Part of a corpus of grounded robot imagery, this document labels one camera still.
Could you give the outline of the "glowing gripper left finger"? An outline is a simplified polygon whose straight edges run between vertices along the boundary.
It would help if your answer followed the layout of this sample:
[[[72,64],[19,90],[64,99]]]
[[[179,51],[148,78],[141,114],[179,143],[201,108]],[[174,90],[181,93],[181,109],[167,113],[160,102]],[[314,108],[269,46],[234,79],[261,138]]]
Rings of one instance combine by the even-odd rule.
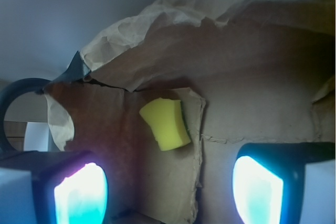
[[[95,154],[1,154],[1,223],[103,223],[106,174]]]

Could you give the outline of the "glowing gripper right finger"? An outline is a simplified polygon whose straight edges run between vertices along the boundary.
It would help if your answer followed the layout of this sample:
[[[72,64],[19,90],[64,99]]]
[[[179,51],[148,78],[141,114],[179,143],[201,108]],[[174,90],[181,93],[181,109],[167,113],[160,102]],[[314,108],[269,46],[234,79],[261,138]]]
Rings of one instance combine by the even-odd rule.
[[[335,144],[248,143],[233,168],[243,223],[335,223]]]

